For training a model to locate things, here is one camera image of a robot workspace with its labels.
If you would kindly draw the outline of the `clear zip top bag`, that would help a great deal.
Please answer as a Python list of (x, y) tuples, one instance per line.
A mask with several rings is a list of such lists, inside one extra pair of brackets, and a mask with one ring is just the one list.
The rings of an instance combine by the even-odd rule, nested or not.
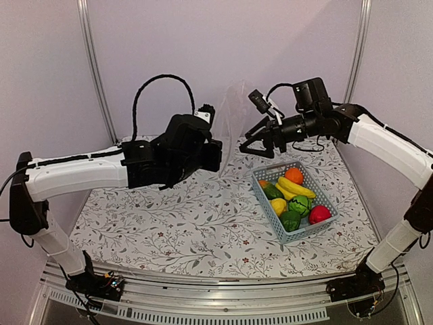
[(236, 143), (244, 130), (248, 109), (249, 84), (245, 80), (232, 83), (222, 95), (216, 112), (216, 138), (223, 142), (219, 177), (228, 169)]

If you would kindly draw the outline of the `yellow toy banana bunch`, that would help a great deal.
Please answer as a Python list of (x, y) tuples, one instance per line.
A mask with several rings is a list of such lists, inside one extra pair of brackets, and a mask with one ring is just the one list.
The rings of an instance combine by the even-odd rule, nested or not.
[(305, 188), (285, 177), (279, 177), (275, 187), (283, 194), (286, 200), (291, 200), (295, 196), (306, 196), (307, 198), (316, 198), (316, 193), (312, 190)]

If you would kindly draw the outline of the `green toy watermelon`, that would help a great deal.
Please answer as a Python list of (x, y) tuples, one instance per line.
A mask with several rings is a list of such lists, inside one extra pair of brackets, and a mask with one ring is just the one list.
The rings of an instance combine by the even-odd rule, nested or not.
[(297, 211), (302, 218), (309, 215), (312, 209), (312, 200), (303, 195), (297, 195), (288, 202), (289, 211)]

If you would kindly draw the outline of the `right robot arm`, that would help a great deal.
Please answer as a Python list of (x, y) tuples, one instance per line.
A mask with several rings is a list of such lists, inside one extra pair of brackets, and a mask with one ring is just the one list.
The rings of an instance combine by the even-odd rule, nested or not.
[(319, 77), (291, 84), (296, 116), (283, 118), (269, 95), (258, 90), (250, 101), (265, 118), (246, 134), (243, 153), (273, 158), (274, 150), (316, 135), (332, 137), (360, 148), (404, 175), (418, 189), (403, 220), (397, 223), (357, 267), (350, 280), (355, 295), (375, 286), (376, 276), (408, 251), (423, 234), (432, 231), (432, 152), (417, 145), (358, 104), (337, 104)]

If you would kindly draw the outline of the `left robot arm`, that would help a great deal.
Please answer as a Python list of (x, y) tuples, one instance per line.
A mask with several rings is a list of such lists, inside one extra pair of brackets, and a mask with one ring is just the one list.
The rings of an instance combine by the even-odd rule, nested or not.
[(172, 188), (199, 169), (217, 172), (222, 142), (213, 139), (205, 113), (176, 114), (152, 141), (136, 139), (99, 152), (63, 158), (21, 153), (9, 188), (9, 224), (34, 239), (85, 293), (101, 284), (91, 263), (49, 216), (48, 200), (96, 188)]

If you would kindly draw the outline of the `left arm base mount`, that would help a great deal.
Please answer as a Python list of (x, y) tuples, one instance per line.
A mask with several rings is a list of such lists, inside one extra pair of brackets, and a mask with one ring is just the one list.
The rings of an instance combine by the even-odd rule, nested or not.
[(124, 290), (124, 277), (108, 272), (105, 275), (97, 275), (93, 269), (93, 263), (86, 251), (84, 272), (76, 276), (68, 276), (66, 288), (90, 297), (120, 301)]

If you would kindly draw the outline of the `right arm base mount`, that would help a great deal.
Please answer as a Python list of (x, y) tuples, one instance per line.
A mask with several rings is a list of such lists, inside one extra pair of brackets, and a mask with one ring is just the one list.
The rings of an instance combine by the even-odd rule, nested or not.
[(348, 304), (349, 312), (359, 318), (366, 318), (373, 314), (378, 299), (373, 293), (382, 295), (385, 284), (381, 273), (375, 273), (364, 263), (360, 264), (355, 274), (345, 278), (335, 278), (326, 284), (326, 293), (332, 302), (355, 299), (369, 295), (368, 299), (353, 301)]

